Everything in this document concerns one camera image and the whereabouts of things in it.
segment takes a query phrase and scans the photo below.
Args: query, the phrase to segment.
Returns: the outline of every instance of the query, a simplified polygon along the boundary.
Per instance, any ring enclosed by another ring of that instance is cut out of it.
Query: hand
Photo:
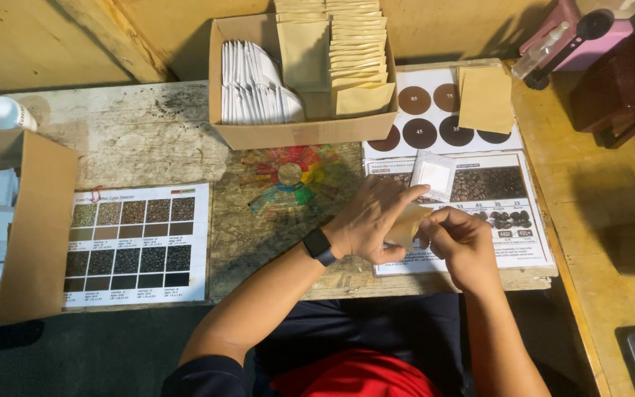
[[[406,205],[429,190],[429,185],[407,189],[401,181],[367,176],[347,207],[322,228],[338,251],[333,254],[356,255],[374,265],[400,261],[406,249],[384,248],[384,236]]]
[[[453,207],[434,211],[420,223],[416,238],[445,259],[452,282],[464,293],[482,296],[502,290],[491,226]]]

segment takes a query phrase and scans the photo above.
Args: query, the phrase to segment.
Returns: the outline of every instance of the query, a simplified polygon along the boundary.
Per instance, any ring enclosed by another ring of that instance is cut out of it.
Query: watch face
[[[303,239],[305,247],[308,249],[308,253],[313,258],[319,257],[323,252],[330,250],[330,240],[324,236],[322,230],[315,229],[308,233]]]

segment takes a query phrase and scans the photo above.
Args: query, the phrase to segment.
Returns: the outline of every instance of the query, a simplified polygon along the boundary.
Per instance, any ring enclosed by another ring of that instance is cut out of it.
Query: coffee roast color chart
[[[516,126],[510,134],[458,127],[456,68],[397,74],[399,112],[384,140],[364,142],[364,158],[522,149]]]
[[[75,194],[66,307],[205,299],[208,184],[92,197]]]
[[[521,150],[449,155],[457,159],[449,203],[420,197],[419,205],[433,209],[450,205],[489,223],[500,268],[551,266],[555,261],[545,237],[533,185]],[[416,158],[368,160],[366,173],[400,179],[410,185]],[[445,261],[429,249],[409,252],[399,262],[375,267],[376,275],[446,271]]]

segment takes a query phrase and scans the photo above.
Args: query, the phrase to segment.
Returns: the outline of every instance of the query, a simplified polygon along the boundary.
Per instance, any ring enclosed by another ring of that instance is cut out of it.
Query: person
[[[298,301],[335,258],[379,265],[405,257],[406,249],[384,246],[384,236],[429,189],[368,176],[332,221],[261,267],[200,321],[162,395],[247,396],[242,364],[252,347],[257,397],[461,395],[458,294]],[[445,259],[463,292],[477,394],[550,396],[509,309],[490,226],[444,207],[420,223],[416,237]],[[320,244],[327,244],[322,252]]]

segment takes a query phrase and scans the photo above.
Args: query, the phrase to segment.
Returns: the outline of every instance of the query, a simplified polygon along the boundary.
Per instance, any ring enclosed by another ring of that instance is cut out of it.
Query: brown circle
[[[415,149],[427,149],[437,140],[437,130],[426,119],[412,119],[403,126],[403,140]]]
[[[499,143],[504,143],[509,139],[509,137],[511,137],[510,132],[506,134],[506,133],[477,130],[477,134],[479,134],[481,139],[486,140],[489,143],[494,143],[495,145]]]
[[[405,87],[399,94],[399,106],[408,114],[423,114],[430,108],[428,91],[417,86]]]
[[[452,83],[442,84],[435,89],[433,101],[446,112],[459,112],[459,91]]]
[[[440,123],[440,136],[453,146],[465,146],[474,138],[474,130],[458,126],[459,116],[446,117]]]
[[[278,168],[278,180],[283,185],[295,185],[301,181],[303,170],[295,162],[287,162]]]
[[[374,150],[379,150],[380,152],[387,152],[389,150],[395,149],[396,146],[399,145],[401,141],[401,132],[399,132],[398,127],[391,126],[391,131],[389,131],[389,136],[386,139],[380,140],[369,140],[367,143]]]

